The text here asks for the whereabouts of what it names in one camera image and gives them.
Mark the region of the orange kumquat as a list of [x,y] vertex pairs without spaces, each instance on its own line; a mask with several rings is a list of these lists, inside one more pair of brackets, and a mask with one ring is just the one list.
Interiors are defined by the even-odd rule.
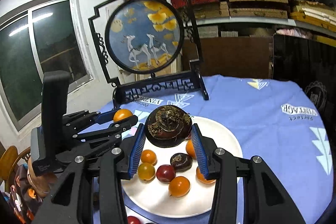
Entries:
[[142,151],[141,161],[143,163],[148,163],[148,164],[151,164],[151,165],[156,165],[156,163],[157,163],[157,155],[152,150],[145,149],[145,150]]
[[123,119],[129,118],[133,115],[133,113],[128,109],[119,109],[115,112],[113,116],[114,123],[119,122]]

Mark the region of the large dark water chestnut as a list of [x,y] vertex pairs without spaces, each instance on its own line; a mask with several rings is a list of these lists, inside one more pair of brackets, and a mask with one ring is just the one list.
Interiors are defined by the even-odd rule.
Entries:
[[171,148],[189,137],[191,126],[192,119],[187,112],[174,105],[163,105],[149,114],[144,132],[152,145]]

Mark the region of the dark red plum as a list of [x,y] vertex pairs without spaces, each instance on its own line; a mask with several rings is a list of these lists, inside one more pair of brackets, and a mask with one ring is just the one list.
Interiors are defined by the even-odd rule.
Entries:
[[190,140],[191,139],[191,133],[185,138],[185,140]]

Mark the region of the orange kumquat in pile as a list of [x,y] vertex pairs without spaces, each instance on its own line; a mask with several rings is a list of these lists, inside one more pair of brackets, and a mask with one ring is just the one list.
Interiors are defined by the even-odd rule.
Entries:
[[145,149],[145,150],[142,151],[141,161],[143,163],[148,163],[148,164],[151,164],[151,165],[156,165],[156,163],[157,163],[157,155],[152,150]]

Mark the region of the wooden chair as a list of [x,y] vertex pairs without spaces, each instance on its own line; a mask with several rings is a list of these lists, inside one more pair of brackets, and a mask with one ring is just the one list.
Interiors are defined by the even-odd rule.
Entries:
[[24,160],[28,163],[30,157],[30,147],[18,153],[17,147],[11,145],[1,156],[1,179],[5,182],[5,192],[10,192],[10,187],[14,183],[14,176],[18,169],[18,162]]

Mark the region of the yellow tomato on plate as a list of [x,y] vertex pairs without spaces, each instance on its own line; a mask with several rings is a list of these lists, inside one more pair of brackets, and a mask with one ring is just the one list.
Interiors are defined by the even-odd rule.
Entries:
[[143,181],[151,181],[155,177],[155,167],[148,162],[139,165],[137,174]]

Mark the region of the red plum on plate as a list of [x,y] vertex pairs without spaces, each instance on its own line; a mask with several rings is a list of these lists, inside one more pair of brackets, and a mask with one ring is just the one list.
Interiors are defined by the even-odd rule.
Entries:
[[175,176],[175,169],[171,165],[161,165],[156,171],[156,177],[162,183],[170,183]]

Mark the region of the orange kumquat plate right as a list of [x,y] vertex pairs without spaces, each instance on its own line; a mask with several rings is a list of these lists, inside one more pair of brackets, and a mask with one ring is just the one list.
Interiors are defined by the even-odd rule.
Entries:
[[216,180],[207,180],[202,174],[201,171],[199,169],[199,167],[197,167],[196,169],[196,177],[197,179],[202,182],[203,184],[212,184],[214,183]]

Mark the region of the white oval plate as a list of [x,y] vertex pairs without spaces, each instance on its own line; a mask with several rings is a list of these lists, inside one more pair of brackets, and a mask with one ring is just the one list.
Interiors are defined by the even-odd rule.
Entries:
[[[214,140],[217,147],[224,148],[236,157],[242,157],[242,148],[236,136],[224,125],[209,118],[192,116],[203,136]],[[183,197],[169,195],[169,185],[157,178],[143,181],[137,175],[131,180],[122,180],[121,185],[126,196],[141,209],[166,218],[187,218],[206,213],[211,210],[215,183],[205,184],[197,178],[198,163],[193,161],[192,167],[185,172],[178,172],[190,182],[190,190]]]

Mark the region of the dark chestnut on plate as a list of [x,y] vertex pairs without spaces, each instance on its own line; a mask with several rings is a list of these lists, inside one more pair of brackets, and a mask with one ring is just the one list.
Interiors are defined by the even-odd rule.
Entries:
[[185,153],[175,153],[170,158],[170,165],[176,172],[184,172],[192,167],[193,158]]

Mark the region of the blue patterned tablecloth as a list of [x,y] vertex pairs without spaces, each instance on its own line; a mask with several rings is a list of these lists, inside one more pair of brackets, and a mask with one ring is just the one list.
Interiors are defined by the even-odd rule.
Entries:
[[291,81],[205,77],[200,92],[164,90],[128,103],[140,122],[161,105],[176,105],[232,132],[244,158],[261,156],[281,181],[306,223],[315,223],[333,196],[333,158],[320,114]]

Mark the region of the orange kumquat plate back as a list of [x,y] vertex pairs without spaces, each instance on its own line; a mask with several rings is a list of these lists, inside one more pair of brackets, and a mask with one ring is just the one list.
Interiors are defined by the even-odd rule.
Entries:
[[186,143],[186,152],[193,159],[196,159],[195,150],[194,150],[194,146],[193,146],[192,140],[188,140],[187,141],[187,143]]

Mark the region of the orange kumquat plate front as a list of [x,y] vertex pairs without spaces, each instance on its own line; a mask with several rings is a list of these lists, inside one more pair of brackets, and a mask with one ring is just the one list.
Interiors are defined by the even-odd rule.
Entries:
[[184,176],[175,177],[169,183],[169,196],[183,197],[190,191],[190,181]]

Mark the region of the round deer art screen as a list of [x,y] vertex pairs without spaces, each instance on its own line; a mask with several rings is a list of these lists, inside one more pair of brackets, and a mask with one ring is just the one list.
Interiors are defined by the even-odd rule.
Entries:
[[[191,0],[179,13],[165,0],[106,0],[88,19],[94,47],[113,105],[134,102],[163,90],[201,91],[209,99],[200,72],[203,52]],[[197,58],[189,70],[159,76],[181,54],[185,38]]]

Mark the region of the window with white frame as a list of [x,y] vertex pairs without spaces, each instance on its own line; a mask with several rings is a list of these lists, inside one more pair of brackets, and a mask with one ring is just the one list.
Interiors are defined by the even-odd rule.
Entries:
[[39,115],[49,71],[70,74],[70,93],[93,79],[79,0],[33,0],[1,16],[1,100],[17,131]]

